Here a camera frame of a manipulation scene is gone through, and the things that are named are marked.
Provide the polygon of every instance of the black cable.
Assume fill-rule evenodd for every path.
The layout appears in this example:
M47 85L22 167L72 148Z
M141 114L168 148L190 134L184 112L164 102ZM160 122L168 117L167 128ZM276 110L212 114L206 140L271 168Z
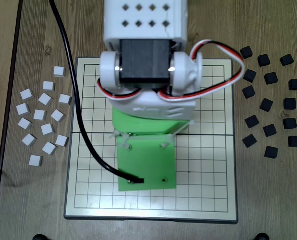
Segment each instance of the black cable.
M83 123L83 119L82 119L82 110L81 110L81 102L80 102L80 94L79 94L79 87L78 87L78 81L77 81L77 75L75 72L75 67L74 67L74 62L73 62L73 57L72 57L72 53L71 53L71 48L70 48L70 43L69 43L69 39L67 36L67 32L65 30L64 24L62 22L61 16L59 14L59 11L57 9L57 6L54 2L54 0L49 0L49 4L52 8L54 17L56 18L60 33L62 35L63 38L63 42L64 42L64 46L65 46L65 52L66 52L66 56L67 56L67 61L68 61L68 66L69 66L69 71L70 71L70 75L72 78L72 85L73 85L73 90L74 90L74 95L75 95L75 109L76 109L76 116L77 116L77 122L79 125L79 129L80 132L84 138L84 141L90 151L90 153L92 154L92 156L96 159L96 161L106 170L108 170L109 172L113 173L114 175L117 175L121 178L124 178L128 181L130 181L131 183L135 183L135 184L142 184L144 183L144 179L143 178L139 178L137 176L131 175L129 173L126 172L122 172L119 171L113 167L111 167L110 165L108 165L105 161L103 161L103 159L98 155L98 153L95 151L89 136L87 134L87 131L85 130L84 127L84 123Z

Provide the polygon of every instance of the hole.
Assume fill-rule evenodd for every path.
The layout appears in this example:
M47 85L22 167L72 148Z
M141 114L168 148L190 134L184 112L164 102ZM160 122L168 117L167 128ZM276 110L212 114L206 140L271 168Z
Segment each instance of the hole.
M143 7L141 6L141 4L139 4L139 5L136 6L136 9L137 9L138 11L141 11L142 8L143 8Z
M168 11L168 10L170 9L170 7L169 7L169 5L165 4L165 5L163 6L163 9L164 9L165 11Z
M167 28L167 27L170 25L170 23L169 23L168 21L164 21L164 22L163 22L163 25L164 25L164 27Z
M124 11L127 11L127 10L129 9L129 6L128 6L127 4L125 4L125 5L123 6L123 9L124 9Z
M128 21L124 21L123 23L122 23L122 25L126 28L128 25L129 25L129 23L128 23Z
M150 21L149 25L153 28L155 25L155 22L152 20L152 21Z
M157 7L154 4L152 4L151 6L149 6L149 9L151 9L152 11L154 11L156 8Z
M136 23L136 26L140 27L142 25L141 21L137 21Z

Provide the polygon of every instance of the wooden table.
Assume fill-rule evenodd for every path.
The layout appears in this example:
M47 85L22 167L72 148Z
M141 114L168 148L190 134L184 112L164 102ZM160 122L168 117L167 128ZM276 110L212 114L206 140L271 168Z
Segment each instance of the wooden table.
M103 0L57 0L67 29L73 58L98 57L104 51ZM297 79L297 0L190 0L189 44L201 39L224 42L236 49L251 46L254 56L246 67L257 72L253 83L255 97L245 99L241 80L234 88L236 133L236 183L239 222L227 224L176 223L167 221L102 221L64 219L69 148L59 148L55 156L42 154L47 141L35 123L30 133L40 139L32 148L21 143L27 134L18 127L21 119L16 106L23 101L20 91L31 88L37 96L31 109L47 109L47 122L57 133L69 135L72 107L54 102L49 108L38 104L43 81L55 81L56 91L73 94L71 78L54 79L54 66L68 67L64 45L47 0L24 0L10 102L3 175L0 185L0 240L31 239L43 233L52 240L78 239L214 239L251 240L265 232L272 240L297 240L297 148L288 147L288 136L297 129L284 130L283 119L297 120L297 109L283 110L283 99L294 97L288 81ZM280 57L291 53L295 63L282 67ZM257 56L268 54L271 65L259 68ZM223 57L208 47L204 57ZM267 86L266 73L276 72L277 84ZM260 110L264 98L274 101L270 112ZM56 124L51 113L59 109L68 117ZM260 125L248 129L244 119L256 114ZM277 135L266 138L262 127L275 124ZM246 148L242 139L254 134L258 143ZM278 158L264 158L266 146L278 147ZM40 168L29 167L32 153L42 154Z

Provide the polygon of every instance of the black cube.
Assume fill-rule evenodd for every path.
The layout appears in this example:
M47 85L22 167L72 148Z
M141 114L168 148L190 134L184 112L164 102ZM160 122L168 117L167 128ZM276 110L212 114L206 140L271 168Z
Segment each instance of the black cube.
M271 61L269 59L269 56L267 54L258 56L257 58L258 64L260 67L265 67L271 64Z

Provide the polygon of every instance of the game board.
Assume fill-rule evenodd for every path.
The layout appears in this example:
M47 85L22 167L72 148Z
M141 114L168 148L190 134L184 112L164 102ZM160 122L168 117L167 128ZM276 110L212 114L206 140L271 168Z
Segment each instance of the game board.
M205 59L207 88L232 76L229 59ZM96 86L99 58L78 58L86 131L104 161L118 168L112 105ZM118 178L91 157L74 114L65 217L237 222L233 88L197 100L195 124L176 138L177 188L119 192Z

